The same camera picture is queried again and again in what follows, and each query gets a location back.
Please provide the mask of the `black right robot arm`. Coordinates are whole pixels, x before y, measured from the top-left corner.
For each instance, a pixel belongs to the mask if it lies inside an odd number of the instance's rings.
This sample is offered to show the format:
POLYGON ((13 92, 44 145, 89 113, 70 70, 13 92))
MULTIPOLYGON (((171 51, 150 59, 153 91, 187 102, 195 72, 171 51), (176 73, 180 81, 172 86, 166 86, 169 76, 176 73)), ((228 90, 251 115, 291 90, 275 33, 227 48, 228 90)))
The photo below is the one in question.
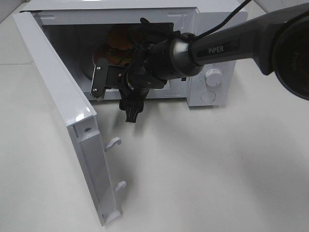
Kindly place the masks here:
POLYGON ((119 87, 127 122, 143 111, 151 89, 192 77, 206 64, 251 58, 264 75, 275 73, 292 94, 309 98, 309 5, 272 11, 236 26, 222 24, 198 36, 176 31, 151 43, 132 42, 133 60, 119 87))

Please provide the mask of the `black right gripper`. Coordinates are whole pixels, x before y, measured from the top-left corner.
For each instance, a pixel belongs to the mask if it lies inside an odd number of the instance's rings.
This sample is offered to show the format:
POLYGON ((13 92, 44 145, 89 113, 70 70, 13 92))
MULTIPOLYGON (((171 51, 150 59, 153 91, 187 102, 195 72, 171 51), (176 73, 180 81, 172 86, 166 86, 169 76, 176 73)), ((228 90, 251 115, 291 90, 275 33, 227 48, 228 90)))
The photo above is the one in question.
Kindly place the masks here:
POLYGON ((136 122, 150 89, 163 89, 167 83, 150 68, 149 55, 154 45, 145 42, 139 48, 128 49, 108 46, 107 88, 119 90, 119 108, 125 110, 126 122, 136 122))

